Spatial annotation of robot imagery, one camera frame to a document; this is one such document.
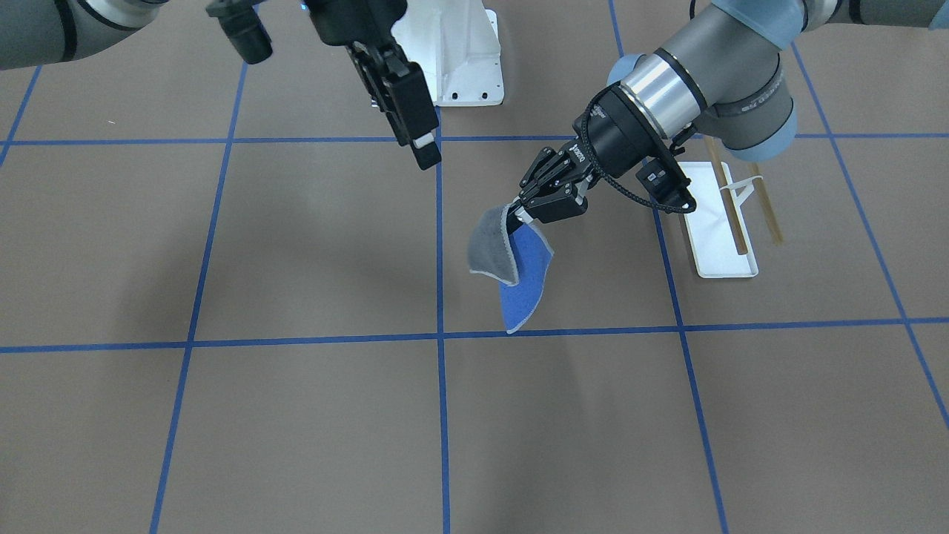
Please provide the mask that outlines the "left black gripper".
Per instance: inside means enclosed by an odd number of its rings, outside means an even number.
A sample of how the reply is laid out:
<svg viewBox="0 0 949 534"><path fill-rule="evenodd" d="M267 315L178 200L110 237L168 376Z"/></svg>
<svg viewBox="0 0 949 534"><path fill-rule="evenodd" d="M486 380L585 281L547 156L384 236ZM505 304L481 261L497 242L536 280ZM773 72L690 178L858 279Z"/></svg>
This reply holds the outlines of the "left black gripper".
<svg viewBox="0 0 949 534"><path fill-rule="evenodd" d="M561 186L593 176L593 156L614 178L647 157L674 158L617 82L607 85L590 104L589 111L574 119L577 139L572 148L543 148L520 179L519 195L533 196L516 202L519 223L554 223L586 213L589 200L584 192Z"/></svg>

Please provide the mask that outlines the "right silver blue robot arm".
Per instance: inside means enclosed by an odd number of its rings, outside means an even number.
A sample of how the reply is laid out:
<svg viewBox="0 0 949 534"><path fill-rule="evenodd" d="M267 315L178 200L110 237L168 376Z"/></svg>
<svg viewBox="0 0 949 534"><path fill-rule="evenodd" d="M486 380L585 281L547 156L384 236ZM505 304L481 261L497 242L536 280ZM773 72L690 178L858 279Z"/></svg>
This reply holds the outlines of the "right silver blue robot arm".
<svg viewBox="0 0 949 534"><path fill-rule="evenodd" d="M204 11L249 65L274 48L255 1L210 1ZM344 47L367 93L386 116L394 138L421 169L441 161L434 132L440 124L423 68L407 57L394 24L406 1L305 1L321 42ZM156 19L160 1L4 1L3 70L69 63L107 50Z"/></svg>

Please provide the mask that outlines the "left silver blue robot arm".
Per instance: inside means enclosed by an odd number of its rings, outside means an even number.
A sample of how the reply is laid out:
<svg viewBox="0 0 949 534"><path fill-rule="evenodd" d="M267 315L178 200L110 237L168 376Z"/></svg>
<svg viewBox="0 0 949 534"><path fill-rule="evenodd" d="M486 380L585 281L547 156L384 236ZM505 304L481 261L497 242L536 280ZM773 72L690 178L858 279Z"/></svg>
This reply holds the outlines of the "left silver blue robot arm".
<svg viewBox="0 0 949 534"><path fill-rule="evenodd" d="M697 209L677 162L694 134L721 139L749 162L782 152L797 110L781 51L824 24L947 27L945 1L712 1L650 54L621 60L615 80L575 120L576 137L544 148L500 210L509 233L586 213L603 180L665 213Z"/></svg>

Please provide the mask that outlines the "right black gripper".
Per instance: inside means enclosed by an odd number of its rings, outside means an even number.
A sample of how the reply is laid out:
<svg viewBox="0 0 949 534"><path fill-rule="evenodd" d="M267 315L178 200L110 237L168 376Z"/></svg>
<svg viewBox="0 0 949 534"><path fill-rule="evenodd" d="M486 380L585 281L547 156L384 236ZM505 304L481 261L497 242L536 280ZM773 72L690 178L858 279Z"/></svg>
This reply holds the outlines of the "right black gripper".
<svg viewBox="0 0 949 534"><path fill-rule="evenodd" d="M408 59L392 28L406 1L306 1L308 16L326 45L348 45L371 101L386 116L394 138L408 146L421 170L441 162L440 125L421 66Z"/></svg>

